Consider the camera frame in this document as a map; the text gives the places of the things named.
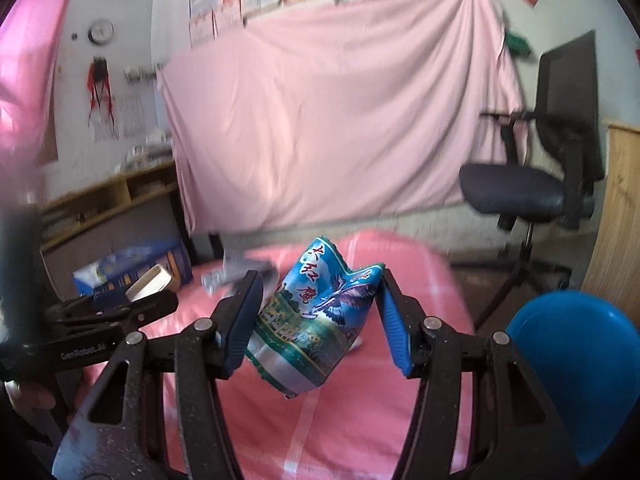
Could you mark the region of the small white box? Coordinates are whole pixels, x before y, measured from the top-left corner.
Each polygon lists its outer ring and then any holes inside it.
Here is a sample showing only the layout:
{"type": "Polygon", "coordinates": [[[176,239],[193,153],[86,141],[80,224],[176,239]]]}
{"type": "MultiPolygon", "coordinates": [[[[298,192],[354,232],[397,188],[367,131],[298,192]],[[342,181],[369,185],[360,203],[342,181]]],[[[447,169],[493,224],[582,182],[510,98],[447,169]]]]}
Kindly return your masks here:
{"type": "Polygon", "coordinates": [[[173,280],[174,277],[161,264],[156,264],[126,290],[125,296],[129,302],[135,302],[170,289],[173,280]]]}

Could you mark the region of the blue snack bag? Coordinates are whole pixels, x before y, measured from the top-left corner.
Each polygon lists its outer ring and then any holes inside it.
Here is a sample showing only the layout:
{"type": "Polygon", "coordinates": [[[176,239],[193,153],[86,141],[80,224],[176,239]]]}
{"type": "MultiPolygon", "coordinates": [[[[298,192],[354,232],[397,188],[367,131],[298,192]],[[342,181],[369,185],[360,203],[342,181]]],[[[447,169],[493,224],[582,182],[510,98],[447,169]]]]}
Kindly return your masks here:
{"type": "Polygon", "coordinates": [[[315,238],[257,315],[245,354],[260,377],[288,398],[321,387],[360,336],[384,271],[349,269],[315,238]]]}

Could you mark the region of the blue cardboard box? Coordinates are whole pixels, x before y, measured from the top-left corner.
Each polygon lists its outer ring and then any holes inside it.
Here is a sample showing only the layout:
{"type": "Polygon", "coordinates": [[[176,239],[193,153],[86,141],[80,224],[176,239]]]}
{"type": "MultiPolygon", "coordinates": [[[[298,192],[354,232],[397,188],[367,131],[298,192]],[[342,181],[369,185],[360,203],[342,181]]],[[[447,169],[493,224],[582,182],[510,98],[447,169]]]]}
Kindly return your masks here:
{"type": "Polygon", "coordinates": [[[178,287],[193,281],[192,266],[181,240],[153,240],[129,246],[73,272],[80,296],[93,297],[93,310],[113,310],[128,304],[126,289],[160,264],[177,281],[178,287]]]}

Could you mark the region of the wooden shelf desk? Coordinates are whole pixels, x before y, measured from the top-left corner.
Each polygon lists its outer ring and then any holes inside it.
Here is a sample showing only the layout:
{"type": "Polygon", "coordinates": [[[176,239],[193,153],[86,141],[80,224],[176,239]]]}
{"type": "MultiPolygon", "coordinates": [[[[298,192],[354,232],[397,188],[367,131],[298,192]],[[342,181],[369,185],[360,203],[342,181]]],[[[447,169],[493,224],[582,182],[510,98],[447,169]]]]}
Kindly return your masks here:
{"type": "Polygon", "coordinates": [[[180,238],[195,256],[171,160],[67,193],[42,206],[41,215],[43,260],[63,299],[76,295],[75,270],[130,245],[180,238]]]}

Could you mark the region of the folded grey newspaper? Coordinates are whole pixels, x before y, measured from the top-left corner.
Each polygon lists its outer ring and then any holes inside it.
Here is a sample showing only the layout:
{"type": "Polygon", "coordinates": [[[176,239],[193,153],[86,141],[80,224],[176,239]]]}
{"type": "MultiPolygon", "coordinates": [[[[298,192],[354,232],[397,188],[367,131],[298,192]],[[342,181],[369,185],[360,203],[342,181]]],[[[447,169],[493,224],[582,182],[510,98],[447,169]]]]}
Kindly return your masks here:
{"type": "Polygon", "coordinates": [[[278,284],[279,273],[271,261],[247,257],[242,252],[226,252],[218,269],[202,274],[201,285],[209,295],[213,295],[224,286],[239,283],[250,271],[260,274],[265,288],[278,284]]]}

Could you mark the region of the pink checked table cloth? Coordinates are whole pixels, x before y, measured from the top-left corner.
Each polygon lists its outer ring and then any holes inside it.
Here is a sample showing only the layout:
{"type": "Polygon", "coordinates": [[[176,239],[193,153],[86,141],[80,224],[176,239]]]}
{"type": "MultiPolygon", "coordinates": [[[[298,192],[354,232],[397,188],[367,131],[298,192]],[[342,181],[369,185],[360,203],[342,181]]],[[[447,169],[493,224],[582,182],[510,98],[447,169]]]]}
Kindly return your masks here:
{"type": "Polygon", "coordinates": [[[261,263],[277,276],[241,366],[217,385],[243,477],[390,478],[420,384],[398,315],[375,303],[389,278],[440,325],[472,333],[449,263],[410,238],[363,231],[254,248],[228,269],[261,263]]]}

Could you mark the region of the wooden cabinet panel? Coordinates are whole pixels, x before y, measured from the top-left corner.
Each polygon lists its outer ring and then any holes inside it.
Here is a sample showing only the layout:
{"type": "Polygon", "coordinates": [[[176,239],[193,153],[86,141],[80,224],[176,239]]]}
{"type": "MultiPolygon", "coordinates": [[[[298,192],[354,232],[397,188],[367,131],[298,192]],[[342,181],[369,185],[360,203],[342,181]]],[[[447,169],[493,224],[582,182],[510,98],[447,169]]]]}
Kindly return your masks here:
{"type": "Polygon", "coordinates": [[[582,290],[639,322],[640,138],[637,126],[608,123],[602,216],[582,290]]]}

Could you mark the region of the pink curtain left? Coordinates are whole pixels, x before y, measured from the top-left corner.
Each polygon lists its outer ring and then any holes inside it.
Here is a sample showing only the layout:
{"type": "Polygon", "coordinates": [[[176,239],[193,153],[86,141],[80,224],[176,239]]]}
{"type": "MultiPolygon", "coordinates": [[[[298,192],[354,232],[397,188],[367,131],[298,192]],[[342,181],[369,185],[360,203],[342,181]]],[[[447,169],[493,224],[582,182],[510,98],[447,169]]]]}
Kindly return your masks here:
{"type": "Polygon", "coordinates": [[[70,0],[15,0],[1,24],[1,200],[38,186],[53,72],[70,0]]]}

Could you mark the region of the black office chair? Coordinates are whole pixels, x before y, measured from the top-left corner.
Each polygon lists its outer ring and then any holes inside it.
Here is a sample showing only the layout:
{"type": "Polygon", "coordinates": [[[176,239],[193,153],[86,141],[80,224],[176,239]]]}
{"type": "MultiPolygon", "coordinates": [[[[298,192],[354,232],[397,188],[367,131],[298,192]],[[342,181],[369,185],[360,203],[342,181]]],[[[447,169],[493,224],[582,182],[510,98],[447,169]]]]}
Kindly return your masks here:
{"type": "Polygon", "coordinates": [[[531,110],[498,112],[483,110],[500,129],[506,162],[473,162],[460,168],[459,181],[465,201],[480,214],[494,214],[503,231],[515,222],[526,224],[518,255],[506,252],[492,260],[457,261],[461,270],[503,272],[506,280],[474,322],[481,328],[513,289],[528,285],[543,295],[550,292],[545,278],[555,275],[559,288],[570,286],[573,271],[561,263],[533,256],[534,229],[556,223],[566,230],[579,229],[593,215],[594,186],[605,177],[599,133],[597,34],[586,32],[541,55],[536,102],[531,110]],[[525,165],[518,151],[515,129],[533,124],[542,148],[561,167],[559,177],[525,165]]]}

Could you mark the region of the red wall ornament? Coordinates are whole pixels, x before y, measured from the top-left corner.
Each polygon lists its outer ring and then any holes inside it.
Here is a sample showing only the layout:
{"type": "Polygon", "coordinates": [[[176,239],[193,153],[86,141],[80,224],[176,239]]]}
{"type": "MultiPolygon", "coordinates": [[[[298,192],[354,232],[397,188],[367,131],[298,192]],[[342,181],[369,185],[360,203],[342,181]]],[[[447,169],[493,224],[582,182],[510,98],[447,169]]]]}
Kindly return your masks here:
{"type": "Polygon", "coordinates": [[[101,122],[106,122],[115,129],[114,99],[106,58],[95,56],[92,59],[87,74],[87,89],[89,92],[88,122],[93,118],[99,118],[101,122]]]}

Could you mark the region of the round wall clock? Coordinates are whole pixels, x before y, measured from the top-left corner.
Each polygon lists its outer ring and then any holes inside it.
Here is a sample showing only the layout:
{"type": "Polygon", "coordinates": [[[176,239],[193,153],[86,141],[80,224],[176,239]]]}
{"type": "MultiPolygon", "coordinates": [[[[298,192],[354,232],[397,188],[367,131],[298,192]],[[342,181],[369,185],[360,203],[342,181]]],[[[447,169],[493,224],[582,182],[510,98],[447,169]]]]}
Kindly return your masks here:
{"type": "Polygon", "coordinates": [[[107,18],[98,18],[90,24],[87,37],[95,46],[104,47],[114,39],[115,26],[107,18]]]}

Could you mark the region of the pink hanging wall sheet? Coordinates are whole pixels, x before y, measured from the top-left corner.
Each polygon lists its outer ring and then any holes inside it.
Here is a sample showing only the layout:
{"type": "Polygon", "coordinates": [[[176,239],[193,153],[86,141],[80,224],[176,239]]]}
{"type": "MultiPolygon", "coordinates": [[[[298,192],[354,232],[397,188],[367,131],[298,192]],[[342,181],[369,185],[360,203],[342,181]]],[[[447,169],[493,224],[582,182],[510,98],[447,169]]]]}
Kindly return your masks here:
{"type": "Polygon", "coordinates": [[[186,226],[250,233],[447,206],[523,103],[496,0],[293,6],[174,56],[158,86],[186,226]]]}

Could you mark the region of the green brush on wall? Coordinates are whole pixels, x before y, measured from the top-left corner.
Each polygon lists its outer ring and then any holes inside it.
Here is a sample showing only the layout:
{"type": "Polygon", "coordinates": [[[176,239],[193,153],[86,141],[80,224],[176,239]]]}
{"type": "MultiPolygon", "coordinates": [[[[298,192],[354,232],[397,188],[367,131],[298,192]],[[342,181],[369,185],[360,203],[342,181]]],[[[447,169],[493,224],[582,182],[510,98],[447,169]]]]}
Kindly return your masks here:
{"type": "Polygon", "coordinates": [[[521,58],[522,60],[527,60],[533,53],[528,41],[513,32],[506,32],[506,47],[514,58],[521,58]]]}

